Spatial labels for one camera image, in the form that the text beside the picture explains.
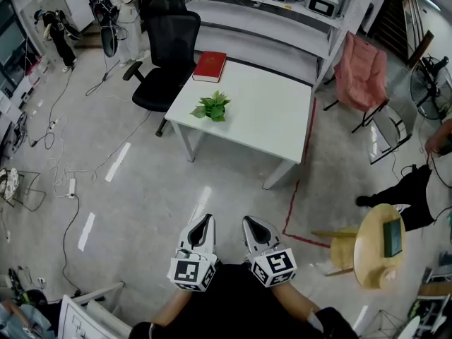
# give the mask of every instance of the black office chair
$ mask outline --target black office chair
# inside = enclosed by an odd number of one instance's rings
[[[201,18],[187,11],[185,0],[153,0],[145,18],[153,64],[158,66],[143,77],[135,62],[124,74],[128,81],[133,75],[141,82],[132,101],[142,108],[167,112],[185,82],[196,67],[194,50]],[[166,119],[155,135],[162,136]]]

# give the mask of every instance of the person in white clothing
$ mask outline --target person in white clothing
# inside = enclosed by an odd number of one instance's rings
[[[398,184],[373,196],[359,196],[358,206],[410,205],[402,211],[407,231],[428,226],[452,208],[452,119],[425,143],[427,164],[412,169]]]
[[[124,67],[132,61],[143,61],[150,56],[149,50],[141,52],[141,26],[134,2],[138,0],[110,0],[118,10],[117,25],[118,53],[120,66]]]

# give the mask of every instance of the green potted plant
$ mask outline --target green potted plant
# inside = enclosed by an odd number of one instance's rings
[[[199,101],[202,105],[197,105],[195,110],[190,113],[196,118],[204,118],[205,116],[212,119],[212,121],[226,121],[225,105],[230,102],[226,99],[227,95],[221,93],[217,90],[212,94],[211,98],[201,98]]]

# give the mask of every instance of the black backpack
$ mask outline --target black backpack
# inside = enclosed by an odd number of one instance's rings
[[[100,26],[116,21],[119,14],[118,8],[110,0],[96,0],[93,10]]]

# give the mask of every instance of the white pants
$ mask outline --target white pants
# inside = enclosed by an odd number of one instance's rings
[[[118,53],[121,63],[126,63],[129,60],[137,60],[140,57],[140,41],[141,41],[141,26],[140,18],[137,18],[133,23],[117,22],[120,28],[117,27]]]

